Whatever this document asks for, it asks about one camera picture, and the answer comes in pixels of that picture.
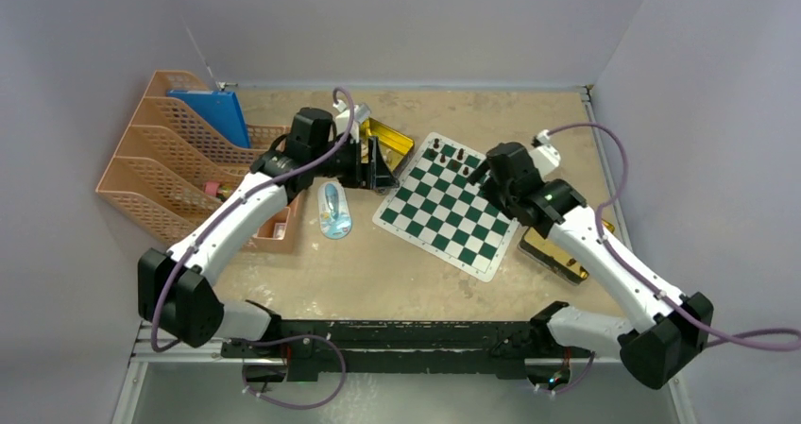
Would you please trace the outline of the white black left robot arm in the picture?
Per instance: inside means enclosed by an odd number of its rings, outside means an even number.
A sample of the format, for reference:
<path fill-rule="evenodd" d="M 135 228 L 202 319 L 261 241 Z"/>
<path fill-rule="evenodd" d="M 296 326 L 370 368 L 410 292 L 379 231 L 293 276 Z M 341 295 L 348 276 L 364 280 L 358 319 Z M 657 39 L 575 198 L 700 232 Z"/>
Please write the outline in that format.
<path fill-rule="evenodd" d="M 317 177 L 336 178 L 344 188 L 395 188 L 377 137 L 360 142 L 369 117 L 365 104 L 338 113 L 299 110 L 289 131 L 250 165 L 238 188 L 188 236 L 137 263 L 138 314 L 156 330 L 198 348 L 214 337 L 245 340 L 257 356 L 281 347 L 279 315 L 251 301 L 221 302 L 213 286 L 233 256 L 269 219 L 283 211 Z"/>

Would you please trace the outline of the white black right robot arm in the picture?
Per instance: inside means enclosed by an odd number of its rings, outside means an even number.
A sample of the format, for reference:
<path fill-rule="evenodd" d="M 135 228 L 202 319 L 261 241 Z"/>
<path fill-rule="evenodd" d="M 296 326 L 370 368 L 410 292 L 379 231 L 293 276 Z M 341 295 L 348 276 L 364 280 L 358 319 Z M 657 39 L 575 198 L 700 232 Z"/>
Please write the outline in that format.
<path fill-rule="evenodd" d="M 714 314 L 702 293 L 671 285 L 596 221 L 594 210 L 563 179 L 546 181 L 544 164 L 522 144 L 491 148 L 468 181 L 481 197 L 566 251 L 618 303 L 622 318 L 557 302 L 532 320 L 530 341 L 544 355 L 562 347 L 618 359 L 641 384 L 659 389 L 705 348 Z"/>

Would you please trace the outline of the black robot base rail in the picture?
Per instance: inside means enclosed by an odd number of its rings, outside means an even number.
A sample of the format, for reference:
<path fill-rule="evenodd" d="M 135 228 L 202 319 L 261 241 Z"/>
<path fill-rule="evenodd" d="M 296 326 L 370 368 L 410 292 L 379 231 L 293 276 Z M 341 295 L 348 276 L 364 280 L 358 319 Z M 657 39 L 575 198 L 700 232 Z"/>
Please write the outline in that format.
<path fill-rule="evenodd" d="M 271 324 L 256 342 L 231 340 L 225 358 L 287 363 L 291 382 L 321 373 L 482 374 L 542 388 L 574 377 L 588 352 L 563 348 L 535 321 L 300 320 Z"/>

